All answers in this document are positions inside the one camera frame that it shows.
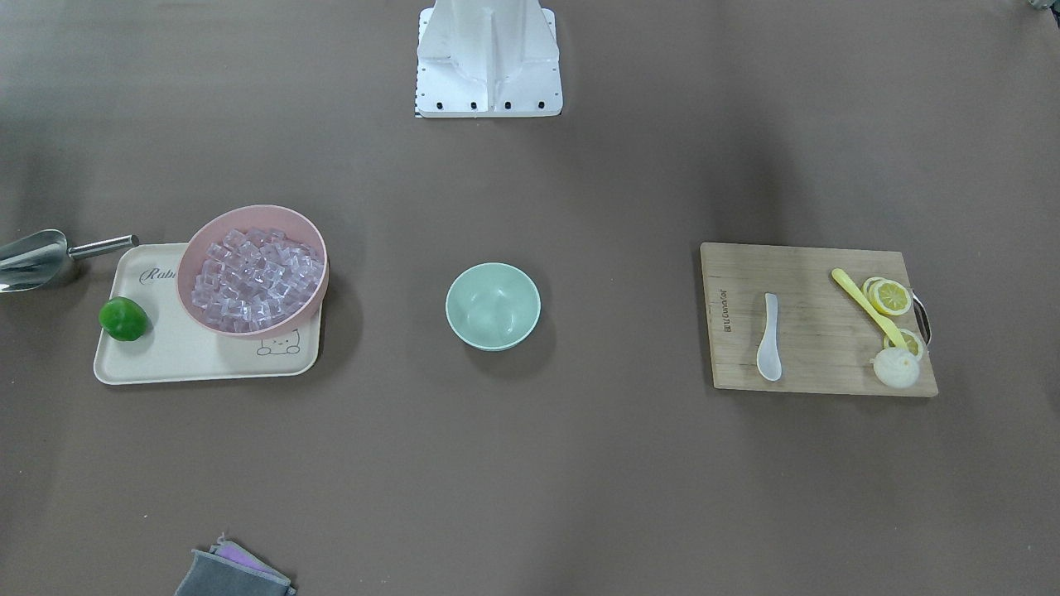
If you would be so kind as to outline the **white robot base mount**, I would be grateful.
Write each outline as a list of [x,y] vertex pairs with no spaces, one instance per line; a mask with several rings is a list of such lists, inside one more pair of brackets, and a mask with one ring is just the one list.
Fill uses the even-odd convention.
[[563,112],[552,10],[537,1],[436,1],[417,24],[417,117]]

